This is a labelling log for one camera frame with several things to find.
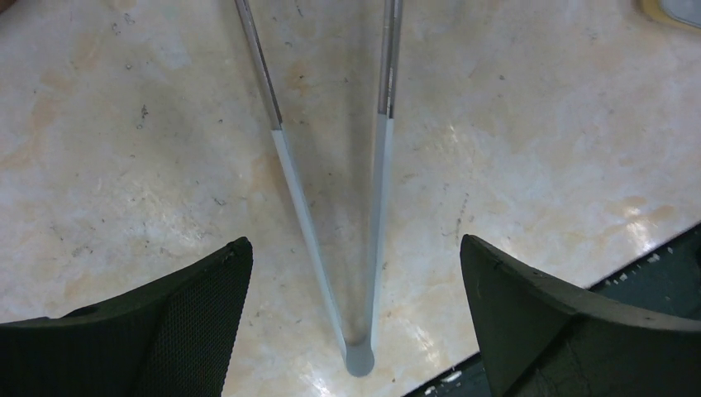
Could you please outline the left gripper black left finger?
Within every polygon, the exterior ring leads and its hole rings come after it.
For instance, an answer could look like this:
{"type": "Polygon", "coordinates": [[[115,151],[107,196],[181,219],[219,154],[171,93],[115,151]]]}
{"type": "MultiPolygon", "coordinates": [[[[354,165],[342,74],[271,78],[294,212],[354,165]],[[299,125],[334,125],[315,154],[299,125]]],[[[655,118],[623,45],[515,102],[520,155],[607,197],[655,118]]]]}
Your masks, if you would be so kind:
{"type": "Polygon", "coordinates": [[[219,396],[253,267],[244,237],[60,318],[1,326],[4,396],[219,396]]]}

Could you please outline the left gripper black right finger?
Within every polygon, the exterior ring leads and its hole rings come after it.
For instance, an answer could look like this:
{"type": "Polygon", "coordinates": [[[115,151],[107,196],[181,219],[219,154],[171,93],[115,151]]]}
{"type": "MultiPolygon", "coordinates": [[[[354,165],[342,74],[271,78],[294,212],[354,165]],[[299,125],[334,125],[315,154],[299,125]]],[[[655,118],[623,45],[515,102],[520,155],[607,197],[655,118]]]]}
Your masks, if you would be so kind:
{"type": "Polygon", "coordinates": [[[582,289],[473,235],[460,265],[493,395],[699,395],[698,320],[582,289]]]}

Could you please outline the steel serving tongs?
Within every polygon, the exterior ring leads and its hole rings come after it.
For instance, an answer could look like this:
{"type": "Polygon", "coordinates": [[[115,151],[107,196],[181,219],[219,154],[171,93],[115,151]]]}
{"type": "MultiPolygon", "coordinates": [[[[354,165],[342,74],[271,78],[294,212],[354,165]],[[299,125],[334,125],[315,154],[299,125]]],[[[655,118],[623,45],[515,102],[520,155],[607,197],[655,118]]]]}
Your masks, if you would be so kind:
{"type": "Polygon", "coordinates": [[[249,46],[252,64],[257,73],[261,96],[269,114],[270,133],[289,188],[298,224],[301,227],[303,239],[310,255],[312,268],[317,277],[322,299],[331,320],[331,327],[340,347],[341,356],[350,375],[366,376],[374,369],[375,353],[378,346],[380,282],[384,265],[384,245],[391,190],[394,108],[398,82],[403,2],[387,1],[384,4],[378,107],[371,161],[372,196],[367,251],[368,273],[363,312],[366,330],[358,342],[348,342],[343,334],[341,311],[322,259],[322,251],[313,225],[310,206],[305,197],[303,184],[289,145],[250,4],[247,1],[238,1],[236,2],[236,10],[249,46]]]}

